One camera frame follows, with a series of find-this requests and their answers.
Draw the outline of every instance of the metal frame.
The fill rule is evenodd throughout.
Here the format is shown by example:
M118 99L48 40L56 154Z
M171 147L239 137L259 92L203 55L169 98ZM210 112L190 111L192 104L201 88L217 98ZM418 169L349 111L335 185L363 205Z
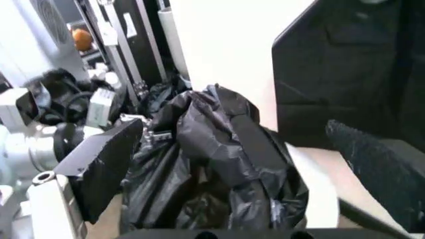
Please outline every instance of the metal frame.
M148 33L150 47L153 52L153 56L155 57L156 64L158 66L159 74L161 75L162 81L166 81L167 75L165 73L164 64L162 63L161 55L159 54L158 45L155 41L155 36L153 34L152 26L150 25L148 13L146 12L145 4L143 0L135 0L137 7L139 8L140 16L142 17L143 24Z
M92 22L93 24L97 24L98 22L106 22L104 16L102 15L101 8L96 0L86 0L88 4L90 5L90 8L94 14L94 17L96 18L97 22ZM80 11L81 15L83 16L84 21L90 22L90 19L88 19L84 12L81 9L80 4L78 3L78 0L74 0L78 10ZM110 56L108 58L109 62L112 64L113 69L117 72L117 74L120 77L121 82L126 85L128 90L128 95L131 101L131 104L136 108L139 105L139 99L137 98L136 92L134 91L133 85L130 81L130 78L127 74L127 71L125 69L124 63L119 55L118 49L116 46L104 46L106 55Z
M131 53L130 46L128 45L127 37L125 36L124 30L122 29L121 23L119 22L118 15L116 14L115 8L112 4L106 4L104 6L106 14L109 18L109 22L115 29L118 35L118 43L121 47L122 54L125 61L127 62L128 69L133 78L134 83L142 83L142 77L137 69L136 62L134 61L133 54Z

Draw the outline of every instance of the black panel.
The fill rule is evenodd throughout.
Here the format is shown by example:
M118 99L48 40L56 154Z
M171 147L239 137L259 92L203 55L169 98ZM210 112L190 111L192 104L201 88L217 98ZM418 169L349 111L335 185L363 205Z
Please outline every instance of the black panel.
M318 0L276 39L273 70L284 140L320 146L329 119L397 135L388 94L400 2Z
M128 45L134 57L140 76L148 86L153 86L162 82L155 57L149 43L148 32L146 31L141 18L139 8L135 0L115 1L116 14L122 26L124 34L127 33L127 26L124 20L124 13L129 13L133 20L137 35L127 39Z

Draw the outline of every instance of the black cable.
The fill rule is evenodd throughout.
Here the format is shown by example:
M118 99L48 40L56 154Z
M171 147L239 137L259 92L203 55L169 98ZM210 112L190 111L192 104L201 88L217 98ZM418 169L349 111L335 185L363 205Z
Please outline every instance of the black cable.
M66 122L65 117L61 113L57 112L56 110L49 108L49 107L43 107L43 106L41 106L40 109L43 109L45 112L52 114L52 115L55 115L55 116L59 117L63 122Z
M69 107L72 105L72 103L74 103L79 98L91 97L92 95L93 95L92 92L87 92L87 91L79 92L79 93L73 95L72 98L65 105L65 112L64 112L64 118L66 120L65 122L68 122L68 111L69 111Z
M75 93L81 92L81 90L74 83L72 83L68 78L62 79L62 82L65 83L65 85L67 85L69 88L73 89Z

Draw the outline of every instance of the black plastic wrap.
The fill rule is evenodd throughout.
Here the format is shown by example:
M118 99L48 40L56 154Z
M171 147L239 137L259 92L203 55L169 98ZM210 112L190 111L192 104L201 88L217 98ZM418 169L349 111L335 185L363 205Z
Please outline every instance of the black plastic wrap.
M173 140L143 145L123 180L121 232L141 228L288 229L308 190L258 109L219 86L186 91L152 120Z

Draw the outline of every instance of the white cylinder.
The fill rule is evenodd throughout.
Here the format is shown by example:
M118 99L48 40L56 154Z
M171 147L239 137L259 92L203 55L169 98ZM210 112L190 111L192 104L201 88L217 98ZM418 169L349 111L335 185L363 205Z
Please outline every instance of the white cylinder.
M177 34L177 28L171 7L159 10L158 16L161 21L162 28L164 29L165 38L167 39L174 65L185 79L189 79L189 72L186 67L185 57L183 56L182 46L180 44L179 35Z

